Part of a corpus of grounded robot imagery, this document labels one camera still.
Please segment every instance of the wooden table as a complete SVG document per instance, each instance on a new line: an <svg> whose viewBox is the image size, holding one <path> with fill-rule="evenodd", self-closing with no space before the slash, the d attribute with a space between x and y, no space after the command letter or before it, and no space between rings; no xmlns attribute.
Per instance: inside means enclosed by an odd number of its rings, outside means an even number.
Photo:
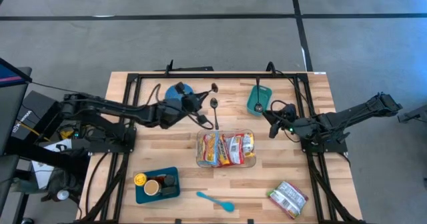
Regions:
<svg viewBox="0 0 427 224"><path fill-rule="evenodd" d="M127 74L126 72L111 74L106 99L122 102ZM308 73L308 77L316 113L335 111L326 75ZM173 223L178 218L182 219L183 223L247 223L248 219L254 219L255 223L317 223L306 155L302 153L300 144L291 142L283 132L279 132L275 139L268 138L269 123L263 117L255 117L246 110L246 102L256 80L143 79L139 105L147 101L151 90L158 83L161 83L159 96L164 97L167 88L179 81L192 86L196 93L210 89L212 82L218 85L219 92L209 95L203 103L201 113L214 120L209 100L215 97L219 101L217 114L221 130L251 129L255 133L257 163L247 169L198 167L195 162L195 138L201 128L188 118L168 130L137 125L137 141L135 150L129 158L119 222ZM287 79L261 79L260 84L273 90L272 100L296 103L294 87ZM334 193L353 216L361 219L362 214L347 161L335 153L327 153L325 156ZM100 157L98 154L91 158L83 194L86 194L89 177ZM95 173L90 190L90 207L104 192L110 160L111 154L103 160ZM133 176L142 171L173 166L179 169L181 195L178 198L138 205L135 202ZM288 218L266 198L266 192L278 186L281 181L294 184L309 197L302 215L296 220ZM236 210L227 213L218 205L197 197L196 191L203 191L222 201L232 201L236 205ZM323 191L320 192L325 218L328 218L326 198ZM83 212L85 198L83 195L80 204ZM113 216L114 202L115 193L110 199L108 219Z"/></svg>

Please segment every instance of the concrete floor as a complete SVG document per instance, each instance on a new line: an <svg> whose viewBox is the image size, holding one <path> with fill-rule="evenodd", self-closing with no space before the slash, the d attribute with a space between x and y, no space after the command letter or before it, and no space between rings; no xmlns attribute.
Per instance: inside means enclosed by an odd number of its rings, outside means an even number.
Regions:
<svg viewBox="0 0 427 224"><path fill-rule="evenodd" d="M427 0L300 0L302 13L427 13ZM4 0L2 16L293 13L292 0ZM427 19L305 19L314 71L326 71L337 110L389 93L409 111L427 104ZM35 81L105 95L111 71L212 65L217 71L303 71L294 19L2 21L0 57L33 68ZM63 93L30 85L60 99ZM349 128L352 174L364 219L427 219L427 126L397 118ZM38 223L72 221L72 202L39 203ZM0 223L8 221L13 198Z"/></svg>

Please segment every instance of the light blue spatula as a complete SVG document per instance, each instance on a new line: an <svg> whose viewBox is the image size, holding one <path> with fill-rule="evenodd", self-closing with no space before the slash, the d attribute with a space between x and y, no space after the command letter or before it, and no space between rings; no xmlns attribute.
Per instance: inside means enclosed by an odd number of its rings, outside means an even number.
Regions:
<svg viewBox="0 0 427 224"><path fill-rule="evenodd" d="M202 193L201 191L198 191L196 193L196 195L198 197L203 197L206 198L210 201L213 201L214 203L217 203L218 205L220 205L222 208L224 208L224 210L228 211L228 212L233 212L234 211L234 204L228 201L218 201L217 199L214 199L212 197L208 197L205 193Z"/></svg>

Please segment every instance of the teal tray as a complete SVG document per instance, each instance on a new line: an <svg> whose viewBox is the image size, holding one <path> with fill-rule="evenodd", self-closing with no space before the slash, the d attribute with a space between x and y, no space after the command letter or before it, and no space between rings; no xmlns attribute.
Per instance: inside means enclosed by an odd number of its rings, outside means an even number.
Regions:
<svg viewBox="0 0 427 224"><path fill-rule="evenodd" d="M260 103L262 105L262 110L265 111L268 109L268 103L270 102L270 98L272 97L273 91L268 88L260 85ZM258 102L257 96L257 88L256 85L252 88L251 94L249 95L248 103L246 104L246 108L248 112L255 116L260 116L262 113L256 112L254 110L255 104Z"/></svg>
<svg viewBox="0 0 427 224"><path fill-rule="evenodd" d="M176 167L168 167L165 169L148 171L148 172L145 172L144 174L146 174L147 177L155 177L155 176L162 175L162 174L173 175L175 177L175 186L176 186L178 192L174 195L167 195L167 196L163 196L163 195L149 196L149 195L145 194L144 186L140 187L140 186L135 185L136 203L138 203L138 204L149 203L152 201L160 201L163 199L169 199L169 198L179 196L179 193L180 193L179 177L178 177L178 169Z"/></svg>

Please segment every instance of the yellow lid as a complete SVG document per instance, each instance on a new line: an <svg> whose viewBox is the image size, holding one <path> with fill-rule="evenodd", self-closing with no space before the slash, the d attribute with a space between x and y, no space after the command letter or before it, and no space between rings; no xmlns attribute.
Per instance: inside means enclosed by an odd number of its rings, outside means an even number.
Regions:
<svg viewBox="0 0 427 224"><path fill-rule="evenodd" d="M147 182L147 176L144 173L138 173L133 182L135 182L135 185L142 187Z"/></svg>

